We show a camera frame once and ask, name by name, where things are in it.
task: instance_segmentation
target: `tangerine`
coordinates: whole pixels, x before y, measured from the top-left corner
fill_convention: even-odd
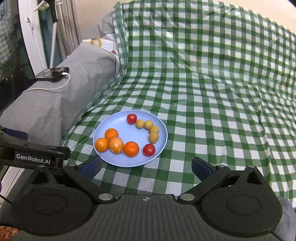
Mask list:
[[[114,137],[119,137],[118,131],[116,129],[110,128],[105,131],[105,138],[107,138],[109,141]]]
[[[113,153],[120,153],[120,152],[122,152],[123,148],[124,148],[124,143],[123,143],[122,139],[120,139],[118,137],[114,137],[113,139],[111,139],[109,141],[109,149]]]
[[[134,157],[139,153],[139,146],[133,141],[129,141],[124,145],[124,153],[129,157]]]
[[[108,150],[109,141],[106,138],[99,138],[98,140],[96,140],[94,146],[97,151],[104,152]]]

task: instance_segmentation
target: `small round fruit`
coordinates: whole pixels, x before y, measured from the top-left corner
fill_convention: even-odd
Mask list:
[[[153,126],[153,122],[150,120],[145,121],[144,127],[146,130],[149,130]]]
[[[139,146],[133,141],[129,141],[124,145],[124,153],[129,157],[134,157],[139,153]]]
[[[135,114],[128,114],[126,120],[130,125],[133,125],[137,121],[137,116]]]
[[[137,121],[136,121],[136,127],[137,127],[138,129],[142,129],[143,126],[144,126],[144,121],[143,121],[143,120],[137,120]]]
[[[143,148],[143,153],[145,156],[152,156],[155,153],[155,146],[153,144],[146,144]]]
[[[152,132],[156,132],[158,133],[159,132],[159,128],[158,126],[152,126],[150,129],[149,129],[149,132],[152,133]]]
[[[119,137],[118,131],[116,129],[110,128],[105,131],[105,138],[107,138],[109,141],[114,137]]]
[[[148,140],[152,144],[155,144],[158,141],[158,138],[159,138],[159,134],[156,132],[152,132],[152,133],[150,133]]]
[[[123,151],[124,143],[122,139],[115,137],[109,141],[109,149],[113,153],[120,153]]]
[[[109,148],[109,141],[106,138],[99,138],[94,144],[98,152],[107,151]]]

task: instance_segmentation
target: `circular pad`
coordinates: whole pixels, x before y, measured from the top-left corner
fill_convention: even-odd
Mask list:
[[[221,232],[240,237],[266,234],[276,227],[282,210],[265,188],[251,183],[219,188],[204,197],[201,211]]]
[[[12,204],[18,227],[33,235],[58,235],[81,226],[92,202],[83,192],[64,186],[39,185]]]

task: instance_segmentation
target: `white charging cable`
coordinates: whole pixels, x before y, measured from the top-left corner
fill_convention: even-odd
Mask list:
[[[69,83],[70,81],[70,74],[69,73],[66,73],[66,72],[63,72],[62,75],[68,75],[68,80],[65,84],[63,84],[62,86],[60,87],[57,87],[57,88],[53,88],[53,89],[45,89],[45,88],[32,88],[32,89],[27,89],[25,91],[23,91],[23,93],[27,92],[27,91],[31,91],[31,90],[45,90],[45,91],[50,91],[50,90],[58,90],[58,89],[61,89],[63,88],[67,83]]]

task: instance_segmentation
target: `patterned fabric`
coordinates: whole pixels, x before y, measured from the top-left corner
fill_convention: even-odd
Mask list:
[[[11,227],[0,226],[0,241],[8,241],[18,233],[18,230]]]
[[[296,206],[296,36],[270,20],[212,1],[117,4],[121,73],[65,140],[80,163],[96,154],[109,115],[147,110],[168,129],[165,150],[136,168],[104,163],[94,182],[114,195],[179,195],[199,180],[191,160],[255,165]]]

